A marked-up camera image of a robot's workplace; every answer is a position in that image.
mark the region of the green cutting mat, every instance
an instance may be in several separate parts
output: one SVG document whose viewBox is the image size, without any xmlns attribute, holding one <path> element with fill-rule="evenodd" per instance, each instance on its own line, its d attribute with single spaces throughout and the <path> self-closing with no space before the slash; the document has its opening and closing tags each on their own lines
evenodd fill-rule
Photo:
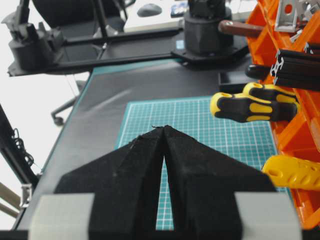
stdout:
<svg viewBox="0 0 320 240">
<path fill-rule="evenodd" d="M 170 125 L 213 149 L 261 170 L 265 161 L 277 154 L 269 122 L 238 123 L 213 118 L 209 110 L 210 99 L 206 96 L 129 102 L 116 148 L 151 131 L 152 126 Z M 156 229 L 173 228 L 168 174 L 164 163 Z"/>
</svg>

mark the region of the orange plastic organizer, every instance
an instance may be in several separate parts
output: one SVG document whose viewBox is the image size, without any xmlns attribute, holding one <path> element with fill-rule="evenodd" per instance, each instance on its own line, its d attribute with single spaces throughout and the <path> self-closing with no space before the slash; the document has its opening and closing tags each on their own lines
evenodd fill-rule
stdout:
<svg viewBox="0 0 320 240">
<path fill-rule="evenodd" d="M 314 14 L 299 38 L 291 43 L 290 37 L 294 33 L 274 30 L 278 3 L 278 0 L 258 0 L 247 20 L 248 24 L 264 27 L 257 38 L 247 39 L 254 64 L 271 66 L 276 62 L 278 49 L 303 52 L 306 42 L 320 43 L 320 11 Z M 273 78 L 269 75 L 261 83 L 273 83 Z M 320 162 L 320 92 L 295 88 L 293 91 L 301 111 L 290 122 L 271 123 L 276 146 L 281 154 Z M 291 194 L 302 227 L 311 229 L 320 224 L 320 191 L 291 189 Z"/>
</svg>

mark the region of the black cable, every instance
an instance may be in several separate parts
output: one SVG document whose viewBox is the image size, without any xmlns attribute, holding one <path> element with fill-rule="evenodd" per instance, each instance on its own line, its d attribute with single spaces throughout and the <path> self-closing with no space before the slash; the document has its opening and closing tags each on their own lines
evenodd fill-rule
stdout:
<svg viewBox="0 0 320 240">
<path fill-rule="evenodd" d="M 24 156 L 24 159 L 28 163 L 28 166 L 31 167 L 35 163 L 34 157 L 26 151 L 24 141 L 20 138 L 18 129 L 15 128 L 13 132 L 14 135 L 12 136 L 12 138 L 15 142 L 15 145 Z"/>
</svg>

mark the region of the black table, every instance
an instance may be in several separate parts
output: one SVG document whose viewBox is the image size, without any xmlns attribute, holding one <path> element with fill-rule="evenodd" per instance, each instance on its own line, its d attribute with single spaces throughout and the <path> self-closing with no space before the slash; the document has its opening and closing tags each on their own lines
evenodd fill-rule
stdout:
<svg viewBox="0 0 320 240">
<path fill-rule="evenodd" d="M 244 70 L 250 63 L 247 55 L 229 65 L 190 65 L 171 59 L 96 68 L 52 148 L 17 228 L 29 228 L 40 197 L 52 194 L 62 175 L 115 148 L 128 102 L 213 95 L 219 91 L 218 72 Z"/>
</svg>

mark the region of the screwdriver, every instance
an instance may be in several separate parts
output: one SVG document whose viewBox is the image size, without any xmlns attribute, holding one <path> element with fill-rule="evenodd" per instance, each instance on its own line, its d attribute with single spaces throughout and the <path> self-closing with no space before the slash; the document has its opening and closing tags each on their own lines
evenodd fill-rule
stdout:
<svg viewBox="0 0 320 240">
<path fill-rule="evenodd" d="M 277 101 L 279 103 L 298 102 L 294 92 L 287 91 L 273 84 L 259 84 L 250 82 L 243 88 L 244 94 L 269 101 Z"/>
<path fill-rule="evenodd" d="M 299 104 L 263 100 L 245 94 L 218 92 L 211 98 L 210 111 L 217 118 L 231 119 L 239 123 L 265 120 L 290 121 L 297 114 Z"/>
<path fill-rule="evenodd" d="M 264 164 L 267 174 L 277 187 L 320 191 L 320 163 L 292 156 L 275 155 Z"/>
</svg>

